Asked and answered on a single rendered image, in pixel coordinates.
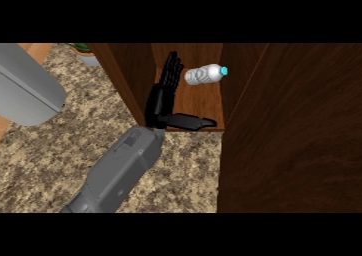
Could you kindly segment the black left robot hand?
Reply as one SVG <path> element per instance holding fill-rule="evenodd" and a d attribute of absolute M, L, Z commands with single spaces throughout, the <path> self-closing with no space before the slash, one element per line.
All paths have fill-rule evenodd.
<path fill-rule="evenodd" d="M 177 52 L 169 54 L 164 63 L 160 82 L 154 84 L 145 108 L 145 126 L 157 129 L 174 127 L 198 131 L 216 127 L 217 121 L 185 113 L 174 113 L 174 99 L 185 65 Z"/>

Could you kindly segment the brown wooden cabinet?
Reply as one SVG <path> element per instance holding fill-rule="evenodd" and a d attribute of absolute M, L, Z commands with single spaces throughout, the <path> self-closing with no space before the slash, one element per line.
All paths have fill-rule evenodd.
<path fill-rule="evenodd" d="M 177 88 L 174 111 L 217 121 L 222 131 L 254 75 L 265 43 L 93 43 L 90 45 L 117 92 L 138 123 L 145 122 L 145 106 L 164 62 L 176 52 L 186 69 L 208 64 L 228 68 L 222 81 Z"/>

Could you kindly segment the clear plastic water bottle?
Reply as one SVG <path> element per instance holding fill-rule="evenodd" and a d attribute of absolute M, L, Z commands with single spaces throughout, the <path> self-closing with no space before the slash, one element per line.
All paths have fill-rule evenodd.
<path fill-rule="evenodd" d="M 208 64 L 186 71 L 185 80 L 191 86 L 216 83 L 228 75 L 229 69 L 219 64 Z"/>

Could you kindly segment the dark brown cabinet door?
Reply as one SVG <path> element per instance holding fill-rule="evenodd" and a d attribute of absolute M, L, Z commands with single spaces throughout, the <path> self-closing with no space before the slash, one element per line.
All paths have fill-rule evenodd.
<path fill-rule="evenodd" d="M 223 134 L 217 210 L 362 213 L 362 43 L 266 47 Z"/>

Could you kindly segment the green plant in grey pot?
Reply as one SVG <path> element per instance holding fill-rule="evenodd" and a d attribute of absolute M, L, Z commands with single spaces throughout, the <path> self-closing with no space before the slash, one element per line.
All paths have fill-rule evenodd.
<path fill-rule="evenodd" d="M 90 46 L 87 43 L 68 43 L 68 46 L 74 50 L 77 54 L 79 60 L 87 66 L 99 66 L 99 60 L 96 58 L 95 53 L 92 52 Z"/>

